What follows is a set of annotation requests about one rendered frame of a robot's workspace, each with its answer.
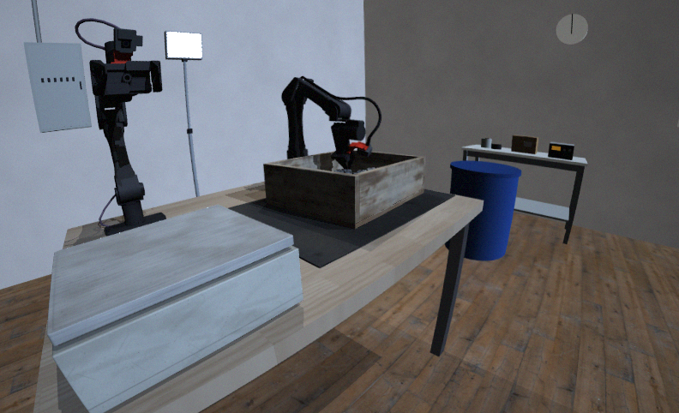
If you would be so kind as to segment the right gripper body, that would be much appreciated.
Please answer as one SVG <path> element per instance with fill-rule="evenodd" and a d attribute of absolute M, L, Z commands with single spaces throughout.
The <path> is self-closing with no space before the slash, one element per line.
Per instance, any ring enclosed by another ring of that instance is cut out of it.
<path fill-rule="evenodd" d="M 107 82 L 105 96 L 152 92 L 151 61 L 130 61 L 132 53 L 113 52 L 115 63 L 105 63 Z M 118 63 L 119 62 L 119 63 Z"/>

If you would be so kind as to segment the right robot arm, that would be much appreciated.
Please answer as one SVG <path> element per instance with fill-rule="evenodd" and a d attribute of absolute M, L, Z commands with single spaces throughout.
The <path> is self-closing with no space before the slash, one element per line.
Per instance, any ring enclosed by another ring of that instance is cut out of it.
<path fill-rule="evenodd" d="M 136 51 L 136 46 L 142 46 L 143 37 L 136 35 L 136 30 L 114 28 L 113 32 L 114 41 L 105 43 L 106 63 L 114 63 L 114 50 L 120 53 L 132 53 L 132 51 Z M 117 204 L 122 206 L 125 220 L 120 224 L 105 227 L 105 234 L 107 236 L 166 219 L 162 212 L 143 216 L 141 201 L 144 200 L 143 195 L 145 195 L 144 185 L 139 183 L 138 177 L 133 171 L 128 158 L 123 138 L 124 127 L 128 126 L 125 102 L 130 102 L 132 96 L 135 95 L 137 94 L 121 96 L 94 95 L 99 129 L 104 130 L 105 138 L 111 149 L 115 171 L 114 179 L 116 187 L 114 189 Z M 105 108 L 115 109 L 105 110 Z"/>

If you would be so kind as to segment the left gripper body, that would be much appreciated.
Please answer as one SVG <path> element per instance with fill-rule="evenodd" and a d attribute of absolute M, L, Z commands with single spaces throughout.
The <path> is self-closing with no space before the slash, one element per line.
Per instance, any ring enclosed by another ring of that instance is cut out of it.
<path fill-rule="evenodd" d="M 336 141 L 334 140 L 336 151 L 331 155 L 331 159 L 340 158 L 344 163 L 347 163 L 355 153 L 352 152 L 354 148 L 366 151 L 370 145 L 362 142 L 352 142 L 347 139 Z"/>

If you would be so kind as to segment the grey bench scale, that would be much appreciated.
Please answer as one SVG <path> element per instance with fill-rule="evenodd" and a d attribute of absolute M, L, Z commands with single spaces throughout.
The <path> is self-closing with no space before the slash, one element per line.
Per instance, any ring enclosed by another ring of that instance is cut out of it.
<path fill-rule="evenodd" d="M 52 358 L 105 413 L 301 302 L 293 244 L 215 205 L 58 250 Z"/>

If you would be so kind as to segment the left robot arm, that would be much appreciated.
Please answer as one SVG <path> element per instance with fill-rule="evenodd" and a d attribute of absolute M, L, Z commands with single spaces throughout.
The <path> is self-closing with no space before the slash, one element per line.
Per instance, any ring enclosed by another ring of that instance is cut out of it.
<path fill-rule="evenodd" d="M 362 141 L 365 137 L 364 121 L 338 119 L 350 119 L 352 108 L 346 102 L 333 98 L 302 78 L 294 77 L 282 92 L 281 98 L 288 116 L 288 159 L 308 156 L 303 139 L 303 105 L 307 99 L 319 105 L 329 116 L 329 121 L 346 122 L 333 123 L 331 130 L 334 140 Z M 296 101 L 300 105 L 296 105 Z"/>

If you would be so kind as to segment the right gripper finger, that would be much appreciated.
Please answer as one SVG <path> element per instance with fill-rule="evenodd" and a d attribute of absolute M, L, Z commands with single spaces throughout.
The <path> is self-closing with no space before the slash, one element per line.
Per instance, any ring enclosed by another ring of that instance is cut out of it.
<path fill-rule="evenodd" d="M 104 95 L 107 81 L 107 67 L 101 60 L 91 60 L 89 64 L 93 94 Z"/>
<path fill-rule="evenodd" d="M 161 92 L 162 80 L 160 61 L 151 61 L 151 72 L 152 72 L 153 92 L 154 93 Z"/>

